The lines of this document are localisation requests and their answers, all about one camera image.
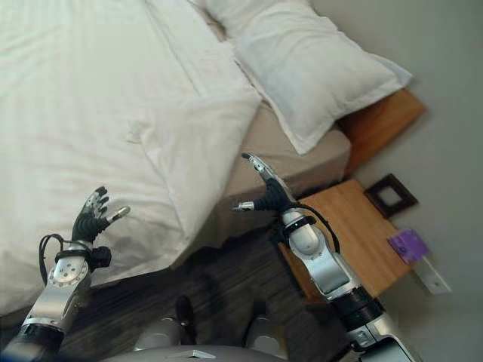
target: bed frame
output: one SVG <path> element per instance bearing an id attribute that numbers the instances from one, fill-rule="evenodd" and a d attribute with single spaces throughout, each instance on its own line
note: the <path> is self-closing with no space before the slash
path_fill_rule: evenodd
<path id="1" fill-rule="evenodd" d="M 337 123 L 352 144 L 345 175 L 373 158 L 424 111 L 424 105 L 403 89 L 340 119 Z"/>

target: black cable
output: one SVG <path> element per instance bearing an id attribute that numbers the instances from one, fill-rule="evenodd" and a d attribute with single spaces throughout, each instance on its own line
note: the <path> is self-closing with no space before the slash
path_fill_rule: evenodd
<path id="1" fill-rule="evenodd" d="M 325 228 L 331 233 L 332 242 L 334 243 L 334 251 L 337 254 L 340 254 L 339 239 L 335 235 L 334 230 L 332 230 L 331 224 L 329 224 L 329 222 L 326 219 L 324 219 L 324 217 L 316 209 L 314 209 L 313 207 L 310 207 L 309 205 L 300 204 L 300 203 L 289 204 L 285 209 L 288 210 L 292 208 L 305 209 L 314 213 L 317 216 L 317 218 L 320 220 L 320 222 L 325 226 Z"/>
<path id="2" fill-rule="evenodd" d="M 45 248 L 51 238 L 59 241 L 60 244 L 60 251 L 63 251 L 63 240 L 62 236 L 59 234 L 50 234 L 45 235 L 41 240 L 40 244 L 38 245 L 38 268 L 40 269 L 40 275 L 42 276 L 42 280 L 44 281 L 44 285 L 47 285 L 47 269 L 45 268 Z"/>

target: purple object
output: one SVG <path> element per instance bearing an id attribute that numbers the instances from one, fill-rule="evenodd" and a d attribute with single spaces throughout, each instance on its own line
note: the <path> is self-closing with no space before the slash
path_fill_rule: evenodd
<path id="1" fill-rule="evenodd" d="M 424 241 L 411 229 L 403 230 L 390 238 L 389 243 L 406 264 L 421 260 L 429 252 Z"/>

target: white duvet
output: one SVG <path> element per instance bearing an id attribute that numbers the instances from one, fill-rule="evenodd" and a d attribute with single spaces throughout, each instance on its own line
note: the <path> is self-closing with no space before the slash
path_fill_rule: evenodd
<path id="1" fill-rule="evenodd" d="M 101 185 L 131 214 L 97 239 L 112 264 L 94 284 L 169 266 L 222 195 L 259 102 L 188 2 L 0 2 L 0 314 L 35 299 L 40 237 L 70 238 Z"/>

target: wooden bedside table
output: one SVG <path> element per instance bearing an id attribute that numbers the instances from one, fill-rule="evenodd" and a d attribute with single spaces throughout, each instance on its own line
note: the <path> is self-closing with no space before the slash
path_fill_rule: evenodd
<path id="1" fill-rule="evenodd" d="M 331 224 L 339 238 L 341 254 L 373 297 L 378 297 L 411 270 L 387 241 L 397 230 L 365 197 L 364 188 L 355 179 L 300 202 L 315 208 Z M 317 225 L 325 231 L 320 222 Z M 326 231 L 325 234 L 330 240 L 330 235 Z M 306 301 L 323 302 L 303 263 L 285 245 L 278 247 L 306 294 Z"/>

